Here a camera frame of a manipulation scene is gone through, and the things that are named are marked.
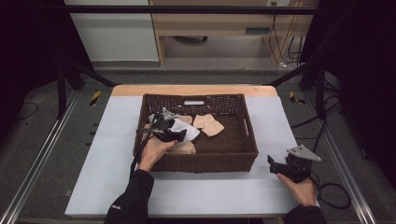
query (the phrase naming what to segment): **white wall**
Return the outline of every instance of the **white wall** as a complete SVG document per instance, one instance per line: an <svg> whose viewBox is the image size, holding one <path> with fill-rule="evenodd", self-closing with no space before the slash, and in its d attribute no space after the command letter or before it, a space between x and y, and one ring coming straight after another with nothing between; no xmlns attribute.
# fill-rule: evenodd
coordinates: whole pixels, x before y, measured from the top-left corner
<svg viewBox="0 0 396 224"><path fill-rule="evenodd" d="M147 0L64 0L67 5L147 6ZM91 61L156 61L149 14L72 14Z"/></svg>

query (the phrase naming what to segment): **human hand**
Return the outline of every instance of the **human hand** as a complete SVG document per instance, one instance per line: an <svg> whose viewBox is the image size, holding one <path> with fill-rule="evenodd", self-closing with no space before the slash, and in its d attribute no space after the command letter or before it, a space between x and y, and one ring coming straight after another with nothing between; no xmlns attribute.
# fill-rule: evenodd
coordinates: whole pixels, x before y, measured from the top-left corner
<svg viewBox="0 0 396 224"><path fill-rule="evenodd" d="M280 173L276 174L277 178L280 179L286 186L289 187L295 200L302 206L316 206L317 200L315 197L315 186L312 181L307 178L301 183L294 183L285 175Z"/></svg>
<svg viewBox="0 0 396 224"><path fill-rule="evenodd" d="M147 137L148 135L145 133L143 134L142 139L146 139ZM155 162L157 162L163 156L165 151L174 147L176 143L177 140L167 143L162 142L156 136L152 136L151 133L150 139L148 140L148 143L146 144L145 148L142 151L142 159L140 160L137 169L141 169L149 172L151 168L154 166Z"/></svg>

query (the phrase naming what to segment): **gray floor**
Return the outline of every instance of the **gray floor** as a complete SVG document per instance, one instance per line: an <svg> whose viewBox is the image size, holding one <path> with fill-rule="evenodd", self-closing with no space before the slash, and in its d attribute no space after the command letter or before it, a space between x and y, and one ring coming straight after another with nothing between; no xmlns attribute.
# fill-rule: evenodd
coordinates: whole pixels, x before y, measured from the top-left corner
<svg viewBox="0 0 396 224"><path fill-rule="evenodd" d="M172 38L166 54L165 65L138 66L129 69L101 67L98 73L112 81L122 84L173 83L173 84L253 84L261 85L286 74L293 68L273 67L259 38L209 37L207 42L184 37ZM78 93L77 104L69 120L64 125L58 141L52 149L43 169L35 182L29 197L24 203L19 221L28 223L78 223L64 215L69 196L67 190L73 189L79 171L94 138L96 124L100 122L111 88L84 77L86 87ZM290 91L297 99L314 95L314 90L300 92L297 86L300 77L287 81L277 87L290 125L314 117L309 104L300 105L290 101ZM89 106L95 91L102 94L96 106ZM38 110L28 119L15 121L6 141L0 146L0 211L4 212L17 193L20 184L35 161L43 146L57 115L56 83L33 90L26 102L38 104ZM24 117L35 110L33 105L25 105L19 116ZM298 144L314 147L315 140L302 139L316 137L319 122L311 122L293 129ZM396 223L392 211L396 207L396 192L380 172L374 161L361 157L359 143L355 140L344 117L334 110L328 115L326 134L332 137L342 154L347 167L353 174L359 190L370 207L377 223ZM314 163L313 170L320 183L342 184L342 178L334 165L331 150L322 137L318 144L321 163ZM343 204L345 195L339 189L323 190L323 197L332 203ZM346 210L334 209L320 203L325 217L330 223L361 223L356 204ZM82 221L101 221L90 219Z"/></svg>

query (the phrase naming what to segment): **black sleeve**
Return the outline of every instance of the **black sleeve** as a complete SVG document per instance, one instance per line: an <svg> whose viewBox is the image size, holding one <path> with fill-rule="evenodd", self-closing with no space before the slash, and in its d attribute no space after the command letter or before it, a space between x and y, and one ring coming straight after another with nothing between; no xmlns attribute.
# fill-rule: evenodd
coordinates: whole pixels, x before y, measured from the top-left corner
<svg viewBox="0 0 396 224"><path fill-rule="evenodd" d="M324 224L326 219L316 206L297 206L285 216L286 224Z"/></svg>
<svg viewBox="0 0 396 224"><path fill-rule="evenodd" d="M105 224L146 223L153 185L154 178L149 173L136 170L125 192L108 209Z"/></svg>

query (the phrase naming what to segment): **wooden cabinet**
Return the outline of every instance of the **wooden cabinet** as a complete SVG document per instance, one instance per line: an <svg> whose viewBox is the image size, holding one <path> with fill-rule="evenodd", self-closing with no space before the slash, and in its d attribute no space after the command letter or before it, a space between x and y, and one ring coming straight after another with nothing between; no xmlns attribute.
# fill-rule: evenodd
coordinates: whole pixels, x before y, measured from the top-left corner
<svg viewBox="0 0 396 224"><path fill-rule="evenodd" d="M269 0L149 0L149 4L151 6L265 7L267 1ZM287 2L289 7L306 7L316 6L318 0L289 0ZM276 64L280 54L287 48L287 42L291 36L306 35L312 16L277 15L275 23L274 15L248 14L152 14L152 19L161 64L163 64L166 51L167 37L173 35L259 35L262 36L273 63ZM273 32L273 24L276 28L277 41Z"/></svg>

